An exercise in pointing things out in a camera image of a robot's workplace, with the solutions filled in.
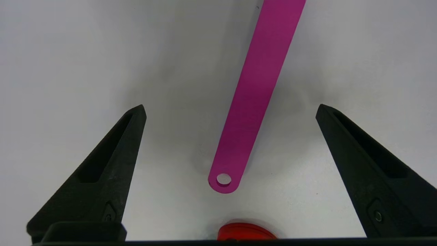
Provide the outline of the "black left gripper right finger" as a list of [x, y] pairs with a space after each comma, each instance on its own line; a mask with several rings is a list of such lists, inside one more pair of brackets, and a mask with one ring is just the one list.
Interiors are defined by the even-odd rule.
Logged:
[[367, 237], [435, 237], [437, 191], [337, 109], [316, 120]]

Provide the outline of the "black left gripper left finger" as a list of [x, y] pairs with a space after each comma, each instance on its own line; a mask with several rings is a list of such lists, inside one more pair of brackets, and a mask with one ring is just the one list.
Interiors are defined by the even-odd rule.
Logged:
[[128, 110], [27, 224], [33, 244], [124, 243], [122, 225], [146, 122]]

